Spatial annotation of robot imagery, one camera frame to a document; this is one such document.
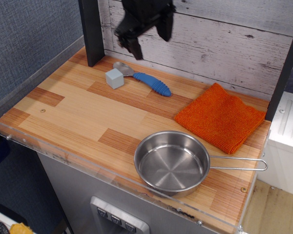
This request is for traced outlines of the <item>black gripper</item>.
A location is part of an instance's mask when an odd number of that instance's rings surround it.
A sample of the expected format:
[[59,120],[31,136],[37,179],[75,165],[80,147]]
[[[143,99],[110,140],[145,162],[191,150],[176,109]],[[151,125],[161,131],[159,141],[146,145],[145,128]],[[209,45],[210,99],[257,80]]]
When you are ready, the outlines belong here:
[[114,31],[124,38],[126,48],[136,60],[143,60],[138,36],[155,26],[166,42],[171,38],[173,14],[176,8],[171,0],[123,0],[125,16]]

